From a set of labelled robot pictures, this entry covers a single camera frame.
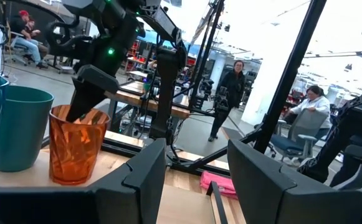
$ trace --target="man in red cap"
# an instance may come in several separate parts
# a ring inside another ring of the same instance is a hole
[[[26,31],[26,25],[29,22],[29,13],[26,10],[19,11],[18,15],[11,19],[11,32],[22,34],[21,38],[16,39],[16,45],[27,47],[28,52],[32,55],[38,68],[47,68],[41,62],[41,57],[38,50],[38,42],[31,39],[31,35]]]

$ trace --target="gray office chair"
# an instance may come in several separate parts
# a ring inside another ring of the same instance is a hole
[[[12,60],[13,62],[21,62],[24,66],[27,66],[27,62],[23,59],[23,55],[27,53],[27,47],[16,44],[16,40],[22,37],[22,34],[11,32],[16,35],[10,43],[11,53],[4,57],[4,61],[8,62]]]
[[[304,109],[290,127],[287,137],[282,136],[280,131],[286,121],[279,120],[276,134],[272,135],[270,143],[282,155],[281,161],[283,162],[284,157],[312,157],[312,147],[317,141],[314,136],[327,117],[325,113]]]

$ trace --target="pink object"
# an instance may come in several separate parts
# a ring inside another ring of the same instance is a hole
[[[207,190],[211,181],[217,183],[219,191],[223,196],[237,199],[236,191],[231,179],[204,171],[200,178],[200,187]]]

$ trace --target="green led light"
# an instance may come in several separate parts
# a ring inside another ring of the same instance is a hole
[[[114,54],[114,49],[109,49],[107,52],[109,55],[113,55]]]

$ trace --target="red cap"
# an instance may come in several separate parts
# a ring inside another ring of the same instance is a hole
[[[19,11],[19,15],[20,16],[28,16],[29,13],[26,10],[21,10],[21,11]]]

